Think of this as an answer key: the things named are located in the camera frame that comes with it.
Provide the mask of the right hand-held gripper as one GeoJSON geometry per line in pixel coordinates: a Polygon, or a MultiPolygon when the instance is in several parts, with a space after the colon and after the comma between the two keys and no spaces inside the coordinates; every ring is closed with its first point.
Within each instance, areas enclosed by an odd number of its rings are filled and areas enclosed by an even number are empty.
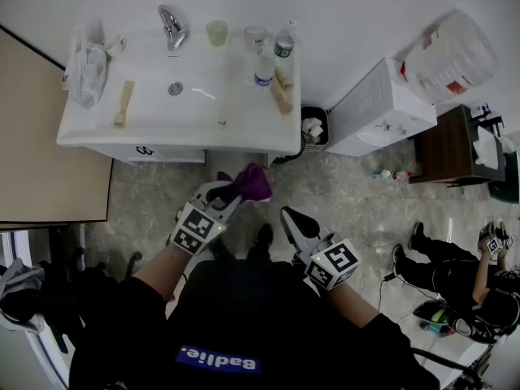
{"type": "Polygon", "coordinates": [[[361,258],[348,239],[296,208],[284,206],[279,216],[304,276],[321,289],[330,291],[355,272],[361,258]]]}

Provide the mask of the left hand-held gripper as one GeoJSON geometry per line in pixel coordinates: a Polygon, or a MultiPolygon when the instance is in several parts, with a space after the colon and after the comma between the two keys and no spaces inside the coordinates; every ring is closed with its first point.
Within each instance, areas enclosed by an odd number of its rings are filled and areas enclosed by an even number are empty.
{"type": "Polygon", "coordinates": [[[217,180],[201,185],[179,210],[176,226],[167,239],[191,255],[199,254],[226,229],[225,223],[242,203],[242,196],[232,201],[232,182],[217,180]]]}

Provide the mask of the purple cloth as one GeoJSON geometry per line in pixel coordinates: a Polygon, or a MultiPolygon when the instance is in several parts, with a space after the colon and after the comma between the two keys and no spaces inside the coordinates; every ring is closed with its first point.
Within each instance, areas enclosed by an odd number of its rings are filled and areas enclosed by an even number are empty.
{"type": "Polygon", "coordinates": [[[218,171],[217,180],[230,182],[225,186],[222,196],[226,202],[232,202],[239,196],[242,202],[264,202],[273,196],[264,167],[253,162],[244,167],[235,179],[223,171],[218,171]]]}

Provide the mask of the person's left forearm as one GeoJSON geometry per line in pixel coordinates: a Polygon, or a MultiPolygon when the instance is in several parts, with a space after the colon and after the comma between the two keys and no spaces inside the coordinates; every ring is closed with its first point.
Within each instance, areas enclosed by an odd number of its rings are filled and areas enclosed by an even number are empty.
{"type": "Polygon", "coordinates": [[[133,277],[149,285],[164,301],[169,301],[192,257],[190,253],[170,243],[133,277]]]}

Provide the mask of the person's right forearm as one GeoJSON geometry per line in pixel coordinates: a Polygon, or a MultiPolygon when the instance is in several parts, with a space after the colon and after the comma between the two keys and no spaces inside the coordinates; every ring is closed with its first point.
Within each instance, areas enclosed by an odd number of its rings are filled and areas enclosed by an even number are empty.
{"type": "Polygon", "coordinates": [[[376,308],[346,283],[327,291],[325,297],[341,316],[359,328],[364,328],[379,315],[376,308]]]}

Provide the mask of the person's right black shoe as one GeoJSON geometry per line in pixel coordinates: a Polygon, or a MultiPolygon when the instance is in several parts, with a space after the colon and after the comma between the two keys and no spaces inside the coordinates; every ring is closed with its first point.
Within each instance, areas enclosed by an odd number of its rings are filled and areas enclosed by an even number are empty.
{"type": "Polygon", "coordinates": [[[269,253],[274,239],[274,232],[269,223],[264,223],[256,232],[253,247],[258,253],[269,253]]]}

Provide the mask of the person's black shoe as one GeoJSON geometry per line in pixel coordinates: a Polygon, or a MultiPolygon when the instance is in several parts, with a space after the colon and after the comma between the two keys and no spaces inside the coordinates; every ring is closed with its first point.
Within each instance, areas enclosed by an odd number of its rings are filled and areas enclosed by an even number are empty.
{"type": "Polygon", "coordinates": [[[214,260],[224,260],[229,257],[228,249],[220,237],[209,244],[209,249],[214,260]]]}
{"type": "Polygon", "coordinates": [[[274,239],[274,232],[269,223],[264,223],[256,232],[253,247],[258,253],[269,253],[274,239]]]}

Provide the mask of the person's black trousers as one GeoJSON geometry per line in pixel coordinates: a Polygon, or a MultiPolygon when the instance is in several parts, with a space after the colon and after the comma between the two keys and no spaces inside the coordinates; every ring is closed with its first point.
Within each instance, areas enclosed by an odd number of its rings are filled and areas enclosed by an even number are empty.
{"type": "MultiPolygon", "coordinates": [[[[229,257],[224,259],[224,260],[215,260],[216,262],[219,262],[219,263],[224,263],[224,264],[232,264],[234,262],[238,262],[238,259],[228,250],[229,252],[229,257]]],[[[271,255],[270,255],[270,251],[269,253],[258,253],[255,251],[254,247],[252,247],[246,258],[244,259],[244,262],[249,262],[249,263],[252,263],[252,264],[269,264],[272,262],[271,260],[271,255]]]]}

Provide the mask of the person's left black shoe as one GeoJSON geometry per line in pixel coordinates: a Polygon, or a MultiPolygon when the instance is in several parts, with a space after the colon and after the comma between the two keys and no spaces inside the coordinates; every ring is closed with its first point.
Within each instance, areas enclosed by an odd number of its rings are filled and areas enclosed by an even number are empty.
{"type": "Polygon", "coordinates": [[[228,249],[220,237],[209,244],[209,249],[214,260],[224,260],[229,257],[228,249]]]}

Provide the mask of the black mesh waste bin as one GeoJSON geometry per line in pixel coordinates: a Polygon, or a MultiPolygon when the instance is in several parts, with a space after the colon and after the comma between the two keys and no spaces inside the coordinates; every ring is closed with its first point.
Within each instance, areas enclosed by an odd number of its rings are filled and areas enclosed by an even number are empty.
{"type": "Polygon", "coordinates": [[[288,156],[284,156],[284,157],[277,157],[277,158],[273,159],[271,161],[271,163],[272,164],[281,165],[281,164],[290,162],[292,160],[295,160],[295,159],[299,158],[303,154],[304,149],[305,148],[301,148],[301,150],[297,154],[295,154],[295,155],[288,155],[288,156]]]}

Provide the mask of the black rectangular waste bin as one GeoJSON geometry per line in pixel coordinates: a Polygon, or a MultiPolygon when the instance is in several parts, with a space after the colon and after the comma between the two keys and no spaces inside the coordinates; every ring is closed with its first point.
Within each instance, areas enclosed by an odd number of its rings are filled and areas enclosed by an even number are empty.
{"type": "Polygon", "coordinates": [[[310,143],[306,143],[304,136],[303,136],[303,132],[301,130],[303,140],[305,143],[304,151],[305,152],[319,152],[319,151],[324,150],[325,147],[327,146],[327,143],[329,142],[330,132],[329,132],[328,114],[324,109],[322,109],[320,107],[304,105],[301,108],[301,122],[303,119],[311,118],[311,117],[316,117],[323,122],[323,124],[322,124],[323,133],[321,135],[321,140],[320,140],[319,144],[310,144],[310,143]]]}

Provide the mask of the person's black shirt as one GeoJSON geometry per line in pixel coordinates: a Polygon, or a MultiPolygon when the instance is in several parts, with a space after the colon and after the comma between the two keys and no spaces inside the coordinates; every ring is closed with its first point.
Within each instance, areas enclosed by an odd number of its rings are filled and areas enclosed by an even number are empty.
{"type": "Polygon", "coordinates": [[[204,261],[175,309],[139,279],[86,325],[71,390],[439,390],[400,327],[356,327],[286,262],[204,261]]]}

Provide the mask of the crumpled white tissues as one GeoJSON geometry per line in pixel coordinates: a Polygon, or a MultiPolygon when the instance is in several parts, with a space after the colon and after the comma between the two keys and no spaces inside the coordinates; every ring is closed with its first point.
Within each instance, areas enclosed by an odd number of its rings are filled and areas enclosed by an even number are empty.
{"type": "Polygon", "coordinates": [[[303,132],[303,136],[306,143],[320,143],[321,135],[323,133],[322,124],[323,122],[316,117],[306,118],[302,120],[301,130],[303,132]]]}

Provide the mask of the white sink vanity cabinet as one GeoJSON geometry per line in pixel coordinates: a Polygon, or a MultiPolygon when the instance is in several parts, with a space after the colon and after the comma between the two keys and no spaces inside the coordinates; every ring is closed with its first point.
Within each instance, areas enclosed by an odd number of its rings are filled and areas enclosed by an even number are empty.
{"type": "Polygon", "coordinates": [[[68,101],[58,130],[62,146],[81,146],[125,163],[203,163],[207,150],[284,156],[301,148],[300,53],[280,61],[293,82],[293,110],[281,114],[271,91],[254,82],[256,56],[244,33],[231,31],[213,47],[206,32],[194,32],[176,51],[158,30],[130,32],[124,52],[108,67],[98,104],[84,109],[68,101]],[[135,82],[125,126],[113,119],[126,80],[135,82]],[[167,89],[180,82],[183,91],[167,89]],[[219,116],[227,117],[221,128],[219,116]],[[154,154],[141,155],[137,146],[154,154]]]}

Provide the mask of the beige cosmetic tube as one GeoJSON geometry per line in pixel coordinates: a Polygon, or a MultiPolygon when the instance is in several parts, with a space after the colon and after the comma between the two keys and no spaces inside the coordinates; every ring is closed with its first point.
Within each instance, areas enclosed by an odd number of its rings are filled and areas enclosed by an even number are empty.
{"type": "Polygon", "coordinates": [[[288,91],[283,91],[275,77],[275,74],[273,75],[271,94],[281,114],[289,114],[293,110],[292,90],[293,87],[288,91]]]}
{"type": "Polygon", "coordinates": [[[123,128],[125,126],[126,113],[132,97],[134,85],[135,82],[133,80],[126,80],[123,84],[123,89],[119,100],[119,110],[116,112],[113,119],[113,125],[116,128],[123,128]]]}
{"type": "Polygon", "coordinates": [[[292,79],[281,67],[275,68],[275,77],[283,91],[288,91],[293,87],[292,79]]]}

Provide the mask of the blue label water bottle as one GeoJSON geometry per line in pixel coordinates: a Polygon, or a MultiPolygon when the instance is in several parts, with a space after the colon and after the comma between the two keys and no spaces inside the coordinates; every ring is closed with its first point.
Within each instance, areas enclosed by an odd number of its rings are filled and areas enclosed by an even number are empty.
{"type": "Polygon", "coordinates": [[[258,86],[268,87],[271,85],[275,74],[275,61],[269,54],[258,53],[255,61],[253,78],[258,86]]]}

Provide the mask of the white water dispenser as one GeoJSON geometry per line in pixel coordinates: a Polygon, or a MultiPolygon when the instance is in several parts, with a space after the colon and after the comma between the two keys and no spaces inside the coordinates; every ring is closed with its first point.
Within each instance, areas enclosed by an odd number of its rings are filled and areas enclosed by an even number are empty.
{"type": "Polygon", "coordinates": [[[400,66],[383,58],[330,111],[328,152],[361,157],[437,125],[435,107],[405,86],[400,66]]]}

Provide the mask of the black office chair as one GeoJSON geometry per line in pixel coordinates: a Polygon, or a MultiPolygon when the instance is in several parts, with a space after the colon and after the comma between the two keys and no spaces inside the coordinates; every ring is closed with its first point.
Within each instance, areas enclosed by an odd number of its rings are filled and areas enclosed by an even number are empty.
{"type": "Polygon", "coordinates": [[[36,313],[43,316],[62,353],[66,340],[76,347],[85,326],[99,319],[117,281],[106,273],[103,262],[68,274],[64,265],[41,261],[44,280],[36,297],[36,313]]]}

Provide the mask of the clear drinking glass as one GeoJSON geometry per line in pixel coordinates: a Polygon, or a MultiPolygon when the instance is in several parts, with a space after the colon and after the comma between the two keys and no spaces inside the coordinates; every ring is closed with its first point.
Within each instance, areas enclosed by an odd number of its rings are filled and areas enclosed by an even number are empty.
{"type": "Polygon", "coordinates": [[[248,51],[257,54],[263,46],[267,36],[267,29],[260,25],[248,25],[244,30],[245,47],[248,51]]]}

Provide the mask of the green label water bottle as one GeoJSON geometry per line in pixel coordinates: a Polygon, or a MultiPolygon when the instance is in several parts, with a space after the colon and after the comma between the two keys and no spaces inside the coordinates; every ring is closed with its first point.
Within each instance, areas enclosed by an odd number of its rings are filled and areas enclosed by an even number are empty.
{"type": "Polygon", "coordinates": [[[289,19],[276,33],[274,43],[275,56],[286,59],[293,52],[296,43],[297,22],[289,19]]]}

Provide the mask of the yellowish plastic cup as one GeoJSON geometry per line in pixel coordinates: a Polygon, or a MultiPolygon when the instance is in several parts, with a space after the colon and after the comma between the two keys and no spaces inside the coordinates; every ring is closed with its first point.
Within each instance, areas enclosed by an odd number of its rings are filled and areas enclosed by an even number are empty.
{"type": "Polygon", "coordinates": [[[206,33],[213,47],[223,46],[228,37],[228,24],[221,19],[214,19],[206,25],[206,33]]]}

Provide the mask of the dark brown side table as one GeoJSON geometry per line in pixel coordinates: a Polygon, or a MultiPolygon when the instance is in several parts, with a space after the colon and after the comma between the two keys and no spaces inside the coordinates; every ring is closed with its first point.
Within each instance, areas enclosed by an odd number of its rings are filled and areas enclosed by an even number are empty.
{"type": "Polygon", "coordinates": [[[460,105],[441,115],[435,127],[414,138],[418,170],[410,184],[440,183],[464,187],[489,183],[470,176],[470,143],[467,121],[470,108],[460,105]]]}

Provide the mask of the green red tool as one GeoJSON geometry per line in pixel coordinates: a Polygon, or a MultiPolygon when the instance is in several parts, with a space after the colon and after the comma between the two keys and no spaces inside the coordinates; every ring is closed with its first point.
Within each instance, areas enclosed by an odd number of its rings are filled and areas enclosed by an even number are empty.
{"type": "Polygon", "coordinates": [[[422,321],[419,326],[426,331],[434,333],[438,337],[451,336],[455,331],[448,325],[443,323],[431,323],[422,321]]]}

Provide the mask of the chrome faucet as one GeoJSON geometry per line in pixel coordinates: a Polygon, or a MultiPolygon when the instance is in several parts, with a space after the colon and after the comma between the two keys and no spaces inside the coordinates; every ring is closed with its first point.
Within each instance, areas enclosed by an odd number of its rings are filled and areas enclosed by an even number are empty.
{"type": "Polygon", "coordinates": [[[167,37],[168,50],[178,50],[188,36],[187,30],[181,26],[172,9],[168,6],[159,5],[158,13],[162,19],[163,31],[167,37]]]}

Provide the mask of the white plastic bag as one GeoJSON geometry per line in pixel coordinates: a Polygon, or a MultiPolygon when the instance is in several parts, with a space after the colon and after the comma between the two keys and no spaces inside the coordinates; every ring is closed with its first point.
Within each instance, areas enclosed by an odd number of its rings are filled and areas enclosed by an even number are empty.
{"type": "Polygon", "coordinates": [[[108,58],[101,19],[78,26],[71,35],[69,59],[63,74],[63,90],[84,109],[95,107],[106,82],[108,58]]]}

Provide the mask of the small white cup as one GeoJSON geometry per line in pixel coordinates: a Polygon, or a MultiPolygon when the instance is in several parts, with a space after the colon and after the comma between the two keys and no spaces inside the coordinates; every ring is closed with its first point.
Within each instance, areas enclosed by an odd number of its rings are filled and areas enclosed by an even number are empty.
{"type": "Polygon", "coordinates": [[[111,58],[115,58],[124,52],[126,43],[126,37],[117,36],[112,41],[107,42],[104,45],[104,49],[111,58]]]}

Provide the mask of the beige wooden panel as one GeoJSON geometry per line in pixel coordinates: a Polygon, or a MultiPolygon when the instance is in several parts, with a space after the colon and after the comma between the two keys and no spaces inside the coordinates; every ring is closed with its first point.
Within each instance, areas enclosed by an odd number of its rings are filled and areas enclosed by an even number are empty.
{"type": "Polygon", "coordinates": [[[0,232],[107,218],[111,159],[57,143],[62,76],[0,25],[0,232]]]}

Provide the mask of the dark box of white tissues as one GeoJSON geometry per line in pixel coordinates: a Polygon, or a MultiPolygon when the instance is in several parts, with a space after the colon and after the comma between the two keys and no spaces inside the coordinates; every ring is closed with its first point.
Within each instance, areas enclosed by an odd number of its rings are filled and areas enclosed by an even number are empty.
{"type": "Polygon", "coordinates": [[[467,121],[470,143],[470,176],[484,181],[505,180],[505,156],[502,144],[483,122],[470,117],[467,121]]]}

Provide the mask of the dark green bin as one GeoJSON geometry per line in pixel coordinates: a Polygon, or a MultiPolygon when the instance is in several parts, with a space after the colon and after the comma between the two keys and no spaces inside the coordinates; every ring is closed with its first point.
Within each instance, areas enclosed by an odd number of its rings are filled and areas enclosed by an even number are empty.
{"type": "Polygon", "coordinates": [[[497,201],[520,204],[520,156],[518,152],[505,154],[505,181],[487,184],[490,196],[497,201]]]}

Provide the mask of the gray garment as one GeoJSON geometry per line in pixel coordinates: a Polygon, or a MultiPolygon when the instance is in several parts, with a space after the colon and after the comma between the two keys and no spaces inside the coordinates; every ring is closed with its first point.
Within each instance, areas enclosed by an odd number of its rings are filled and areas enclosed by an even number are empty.
{"type": "Polygon", "coordinates": [[[0,326],[34,335],[44,330],[43,316],[37,313],[44,280],[43,268],[26,266],[19,258],[0,274],[0,326]]]}

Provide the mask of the clear water jug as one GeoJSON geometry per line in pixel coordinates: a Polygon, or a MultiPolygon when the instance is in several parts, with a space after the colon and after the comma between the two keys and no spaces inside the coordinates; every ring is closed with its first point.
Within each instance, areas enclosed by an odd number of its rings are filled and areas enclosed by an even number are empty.
{"type": "Polygon", "coordinates": [[[466,13],[454,11],[412,47],[400,74],[419,98],[439,104],[482,85],[498,70],[483,30],[466,13]]]}

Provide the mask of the white metal rack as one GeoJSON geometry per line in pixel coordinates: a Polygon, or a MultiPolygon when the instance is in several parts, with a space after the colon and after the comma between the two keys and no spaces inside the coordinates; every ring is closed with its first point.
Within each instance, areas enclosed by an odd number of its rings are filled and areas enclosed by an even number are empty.
{"type": "MultiPolygon", "coordinates": [[[[0,238],[7,265],[12,264],[17,258],[27,266],[33,264],[28,231],[4,232],[0,238]]],[[[45,326],[41,333],[25,333],[26,341],[31,348],[31,354],[37,359],[52,387],[68,390],[70,357],[61,352],[50,326],[43,324],[45,326]]]]}

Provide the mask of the black metal tube frame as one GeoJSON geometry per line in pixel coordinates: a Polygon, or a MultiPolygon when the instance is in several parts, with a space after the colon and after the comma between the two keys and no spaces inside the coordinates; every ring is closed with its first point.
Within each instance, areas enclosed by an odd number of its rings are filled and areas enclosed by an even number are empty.
{"type": "Polygon", "coordinates": [[[412,347],[412,348],[409,348],[409,351],[414,355],[424,357],[441,366],[459,370],[459,371],[465,373],[467,376],[471,377],[471,379],[472,379],[472,382],[469,385],[470,390],[483,390],[483,381],[482,381],[480,375],[475,370],[471,369],[470,367],[463,366],[457,362],[453,362],[444,357],[441,357],[439,355],[428,352],[424,349],[417,349],[417,348],[412,347]]]}

